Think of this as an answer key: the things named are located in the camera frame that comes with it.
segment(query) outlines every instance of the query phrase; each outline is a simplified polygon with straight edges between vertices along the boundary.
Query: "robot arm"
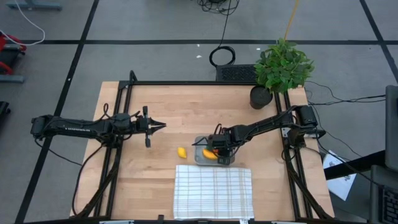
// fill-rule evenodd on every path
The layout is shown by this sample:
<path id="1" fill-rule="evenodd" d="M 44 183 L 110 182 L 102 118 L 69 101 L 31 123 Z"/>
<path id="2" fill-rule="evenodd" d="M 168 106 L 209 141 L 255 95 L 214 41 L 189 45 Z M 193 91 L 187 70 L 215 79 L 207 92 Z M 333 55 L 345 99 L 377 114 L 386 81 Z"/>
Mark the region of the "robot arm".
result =
<path id="1" fill-rule="evenodd" d="M 30 133 L 36 139 L 55 135 L 97 139 L 105 146 L 112 146 L 118 136 L 146 134 L 146 146 L 150 147 L 149 136 L 164 128 L 166 124 L 149 118 L 147 110 L 146 106 L 143 107 L 143 116 L 138 115 L 139 112 L 132 116 L 127 113 L 119 113 L 97 121 L 65 119 L 58 116 L 45 115 L 32 119 L 33 125 Z"/>
<path id="2" fill-rule="evenodd" d="M 296 114 L 295 122 L 291 122 L 291 113 Z M 304 134 L 318 125 L 313 110 L 309 106 L 292 106 L 276 116 L 263 119 L 249 125 L 235 125 L 222 128 L 218 134 L 208 136 L 208 149 L 218 157 L 218 163 L 229 165 L 236 151 L 254 136 L 277 128 L 290 128 L 287 132 L 289 144 L 293 147 L 305 145 Z"/>

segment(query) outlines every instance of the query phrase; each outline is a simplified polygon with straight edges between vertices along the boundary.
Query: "lemon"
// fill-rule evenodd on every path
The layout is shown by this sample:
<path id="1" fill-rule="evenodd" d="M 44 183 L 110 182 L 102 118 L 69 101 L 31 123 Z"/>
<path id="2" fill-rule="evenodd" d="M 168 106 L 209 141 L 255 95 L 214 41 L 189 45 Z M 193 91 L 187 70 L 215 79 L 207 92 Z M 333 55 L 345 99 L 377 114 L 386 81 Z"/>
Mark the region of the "lemon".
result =
<path id="1" fill-rule="evenodd" d="M 187 158 L 187 151 L 185 150 L 184 147 L 178 147 L 177 148 L 177 154 L 179 157 L 186 159 Z"/>

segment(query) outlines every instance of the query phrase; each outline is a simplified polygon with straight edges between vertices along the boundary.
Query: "yellow object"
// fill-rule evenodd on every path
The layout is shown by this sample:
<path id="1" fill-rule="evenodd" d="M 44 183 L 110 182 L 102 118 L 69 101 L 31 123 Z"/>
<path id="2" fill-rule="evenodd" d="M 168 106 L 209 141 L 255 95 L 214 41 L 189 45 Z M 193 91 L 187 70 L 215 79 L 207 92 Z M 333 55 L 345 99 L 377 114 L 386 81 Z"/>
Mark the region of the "yellow object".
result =
<path id="1" fill-rule="evenodd" d="M 209 151 L 209 150 L 207 150 L 207 149 L 204 149 L 204 150 L 203 150 L 203 156 L 204 156 L 206 159 L 211 159 L 211 160 L 216 160 L 216 159 L 217 159 L 216 155 L 214 155 L 213 152 L 211 152 L 211 151 Z"/>
<path id="2" fill-rule="evenodd" d="M 284 40 L 286 40 L 287 34 L 289 33 L 290 25 L 292 25 L 294 14 L 296 13 L 296 9 L 297 9 L 298 5 L 299 5 L 299 0 L 296 0 L 296 2 L 294 4 L 292 15 L 290 16 L 289 24 L 287 25 L 287 29 L 286 29 L 286 32 L 285 32 Z"/>
<path id="3" fill-rule="evenodd" d="M 177 148 L 177 154 L 179 157 L 186 159 L 187 158 L 187 151 L 185 150 L 184 147 L 178 147 Z"/>

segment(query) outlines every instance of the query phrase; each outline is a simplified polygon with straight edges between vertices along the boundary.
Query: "green plant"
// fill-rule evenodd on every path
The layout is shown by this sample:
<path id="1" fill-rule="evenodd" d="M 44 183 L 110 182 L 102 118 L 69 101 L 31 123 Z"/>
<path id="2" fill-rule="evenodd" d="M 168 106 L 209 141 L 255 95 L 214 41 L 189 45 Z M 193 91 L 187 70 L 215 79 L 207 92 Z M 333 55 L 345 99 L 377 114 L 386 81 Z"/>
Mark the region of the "green plant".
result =
<path id="1" fill-rule="evenodd" d="M 313 61 L 294 46 L 295 43 L 281 38 L 277 45 L 270 45 L 261 52 L 261 58 L 254 65 L 259 85 L 278 93 L 304 85 L 314 69 Z"/>

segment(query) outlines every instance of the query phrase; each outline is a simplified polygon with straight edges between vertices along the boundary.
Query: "checkered cloth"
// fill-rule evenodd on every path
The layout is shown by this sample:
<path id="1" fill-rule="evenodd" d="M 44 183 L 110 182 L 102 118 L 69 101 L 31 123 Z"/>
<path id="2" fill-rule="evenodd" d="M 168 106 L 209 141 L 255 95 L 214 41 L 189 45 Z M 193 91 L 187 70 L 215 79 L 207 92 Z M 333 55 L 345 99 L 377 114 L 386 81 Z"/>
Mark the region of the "checkered cloth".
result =
<path id="1" fill-rule="evenodd" d="M 250 169 L 177 166 L 174 219 L 192 218 L 254 218 Z"/>

